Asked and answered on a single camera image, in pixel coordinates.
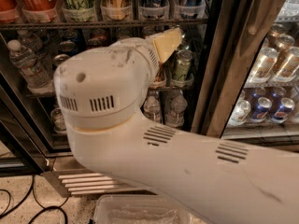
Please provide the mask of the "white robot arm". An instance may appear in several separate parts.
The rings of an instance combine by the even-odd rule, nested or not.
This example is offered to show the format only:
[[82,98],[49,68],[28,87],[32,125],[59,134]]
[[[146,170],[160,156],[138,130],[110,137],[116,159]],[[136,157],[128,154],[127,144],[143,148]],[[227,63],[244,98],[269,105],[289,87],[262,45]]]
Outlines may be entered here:
[[75,159],[163,195],[209,224],[299,224],[299,156],[167,127],[142,111],[169,29],[88,49],[61,63],[54,88]]

